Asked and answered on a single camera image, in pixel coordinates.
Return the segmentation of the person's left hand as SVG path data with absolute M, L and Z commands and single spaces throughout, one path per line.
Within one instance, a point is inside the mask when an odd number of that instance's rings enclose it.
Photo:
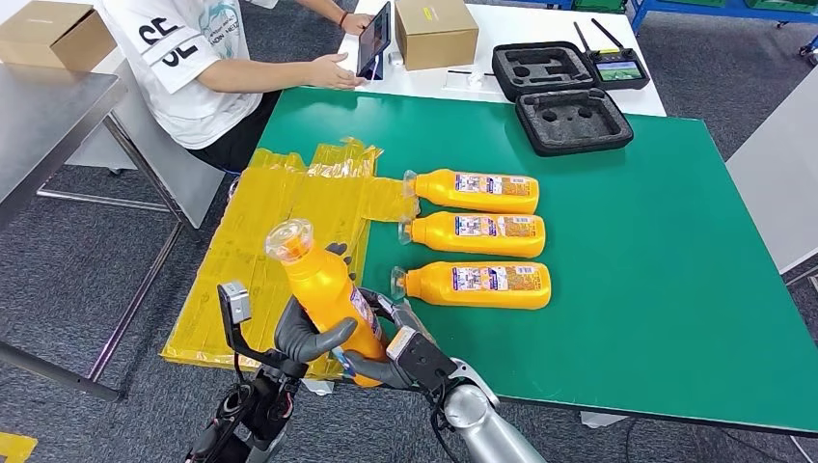
M 370 14 L 344 12 L 341 15 L 339 25 L 346 34 L 360 36 L 372 21 L 373 16 Z

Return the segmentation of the person's right hand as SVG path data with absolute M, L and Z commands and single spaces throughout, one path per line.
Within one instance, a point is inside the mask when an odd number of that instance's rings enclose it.
M 336 90 L 352 90 L 361 86 L 365 82 L 363 77 L 339 66 L 347 56 L 347 53 L 328 54 L 308 62 L 305 84 Z

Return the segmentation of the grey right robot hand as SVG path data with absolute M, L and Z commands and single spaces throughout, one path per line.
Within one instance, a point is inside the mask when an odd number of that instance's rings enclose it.
M 371 289 L 360 287 L 359 291 L 374 313 L 392 322 L 397 330 L 408 326 L 418 332 L 424 331 L 419 318 L 407 300 L 397 303 Z M 344 355 L 353 370 L 366 378 L 401 390 L 408 390 L 415 385 L 415 379 L 388 356 L 385 356 L 383 360 L 375 360 L 366 358 L 353 350 L 347 350 Z

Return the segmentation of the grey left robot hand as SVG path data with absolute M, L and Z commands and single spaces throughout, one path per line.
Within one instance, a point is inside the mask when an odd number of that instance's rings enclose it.
M 346 317 L 326 332 L 319 332 L 295 296 L 291 296 L 274 333 L 275 348 L 293 362 L 308 364 L 340 347 L 355 332 L 357 320 Z

